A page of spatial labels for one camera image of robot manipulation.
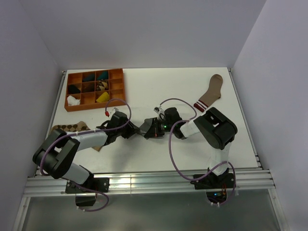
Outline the grey sock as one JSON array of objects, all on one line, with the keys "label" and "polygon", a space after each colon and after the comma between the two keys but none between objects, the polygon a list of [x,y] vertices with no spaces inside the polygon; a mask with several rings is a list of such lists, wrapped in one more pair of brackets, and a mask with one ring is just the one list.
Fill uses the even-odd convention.
[{"label": "grey sock", "polygon": [[144,136],[151,128],[152,123],[153,123],[153,118],[145,119],[142,125],[139,127],[139,134]]}]

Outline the white sock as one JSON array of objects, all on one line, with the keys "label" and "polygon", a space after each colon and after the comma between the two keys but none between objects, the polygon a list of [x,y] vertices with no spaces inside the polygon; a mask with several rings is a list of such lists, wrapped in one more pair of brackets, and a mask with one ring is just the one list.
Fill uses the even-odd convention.
[{"label": "white sock", "polygon": [[80,105],[80,99],[77,99],[71,95],[69,95],[67,97],[67,104],[68,106],[76,106],[76,105]]}]

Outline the black sock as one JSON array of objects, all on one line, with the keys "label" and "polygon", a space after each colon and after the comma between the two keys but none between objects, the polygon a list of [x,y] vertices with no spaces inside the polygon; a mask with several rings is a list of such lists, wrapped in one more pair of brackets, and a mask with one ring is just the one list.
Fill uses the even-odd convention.
[{"label": "black sock", "polygon": [[80,94],[81,93],[81,90],[75,86],[75,85],[69,85],[67,87],[67,94],[70,95],[70,94]]}]

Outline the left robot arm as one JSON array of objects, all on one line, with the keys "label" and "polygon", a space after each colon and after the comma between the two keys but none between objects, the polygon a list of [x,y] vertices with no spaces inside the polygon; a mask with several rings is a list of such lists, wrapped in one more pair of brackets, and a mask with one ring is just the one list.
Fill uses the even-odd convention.
[{"label": "left robot arm", "polygon": [[73,163],[76,153],[96,146],[107,146],[120,136],[128,139],[139,131],[125,113],[116,111],[110,120],[94,130],[77,134],[55,129],[34,153],[32,160],[54,179],[73,181],[82,192],[89,192],[94,186],[93,174]]}]

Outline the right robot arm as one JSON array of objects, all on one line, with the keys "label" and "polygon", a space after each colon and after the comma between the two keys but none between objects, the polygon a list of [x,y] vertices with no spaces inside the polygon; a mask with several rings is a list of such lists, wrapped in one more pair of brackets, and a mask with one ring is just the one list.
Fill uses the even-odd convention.
[{"label": "right robot arm", "polygon": [[195,134],[202,134],[212,148],[209,169],[212,173],[208,182],[212,187],[220,187],[224,181],[224,173],[228,169],[229,150],[238,132],[237,126],[215,107],[189,121],[180,117],[175,107],[160,112],[155,108],[158,117],[148,118],[140,126],[141,135],[146,138],[161,138],[166,133],[184,140]]}]

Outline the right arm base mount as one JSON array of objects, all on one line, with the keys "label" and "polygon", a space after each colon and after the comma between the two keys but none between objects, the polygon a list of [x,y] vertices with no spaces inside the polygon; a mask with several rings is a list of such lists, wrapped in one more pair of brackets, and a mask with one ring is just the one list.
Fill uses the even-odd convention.
[{"label": "right arm base mount", "polygon": [[196,190],[206,190],[206,189],[231,189],[235,184],[234,174],[229,172],[227,168],[221,175],[217,176],[214,173],[210,173],[205,178],[201,180],[195,180],[201,177],[201,174],[193,175],[192,181],[190,184],[194,186]]}]

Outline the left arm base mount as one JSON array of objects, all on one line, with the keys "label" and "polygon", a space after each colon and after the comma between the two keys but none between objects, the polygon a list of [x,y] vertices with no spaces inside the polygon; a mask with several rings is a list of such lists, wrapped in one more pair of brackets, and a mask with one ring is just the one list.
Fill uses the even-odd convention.
[{"label": "left arm base mount", "polygon": [[[79,185],[71,180],[66,183],[65,193],[75,195],[75,204],[85,212],[95,212],[104,209],[109,204],[109,178],[91,178]],[[97,202],[98,195],[106,198],[105,204],[99,208],[91,208]]]}]

